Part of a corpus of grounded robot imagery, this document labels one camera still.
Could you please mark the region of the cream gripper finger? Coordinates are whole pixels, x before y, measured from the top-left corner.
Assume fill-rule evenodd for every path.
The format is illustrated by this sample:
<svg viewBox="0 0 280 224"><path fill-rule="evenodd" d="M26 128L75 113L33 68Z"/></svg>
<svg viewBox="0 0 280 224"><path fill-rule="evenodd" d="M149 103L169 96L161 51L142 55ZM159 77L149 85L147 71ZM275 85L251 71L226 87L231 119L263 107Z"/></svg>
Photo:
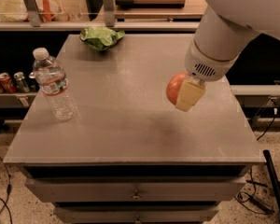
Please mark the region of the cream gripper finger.
<svg viewBox="0 0 280 224"><path fill-rule="evenodd" d="M205 82L196 78L186 76L182 81L175 107L188 112L205 94Z"/></svg>

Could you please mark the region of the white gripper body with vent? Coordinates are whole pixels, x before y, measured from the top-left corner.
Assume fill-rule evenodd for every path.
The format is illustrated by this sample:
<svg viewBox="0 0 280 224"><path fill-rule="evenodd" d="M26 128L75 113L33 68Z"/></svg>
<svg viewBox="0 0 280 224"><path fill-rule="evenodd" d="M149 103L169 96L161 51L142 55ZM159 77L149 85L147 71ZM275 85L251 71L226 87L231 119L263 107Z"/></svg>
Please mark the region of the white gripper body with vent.
<svg viewBox="0 0 280 224"><path fill-rule="evenodd" d="M192 40L185 58L185 68L190 75L202 81L217 81L222 79L234 65L235 59L218 61L207 57Z"/></svg>

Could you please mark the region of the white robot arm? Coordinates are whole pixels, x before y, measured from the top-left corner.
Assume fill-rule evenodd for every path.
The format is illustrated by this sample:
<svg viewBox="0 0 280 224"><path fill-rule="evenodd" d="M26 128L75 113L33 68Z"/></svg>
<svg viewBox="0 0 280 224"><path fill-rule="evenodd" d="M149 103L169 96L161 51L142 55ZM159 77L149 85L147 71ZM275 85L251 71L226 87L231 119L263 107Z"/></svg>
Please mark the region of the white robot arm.
<svg viewBox="0 0 280 224"><path fill-rule="evenodd" d="M203 97L205 83L222 79L258 35L280 41L280 0L205 0L206 11L189 43L188 75L175 107L189 111Z"/></svg>

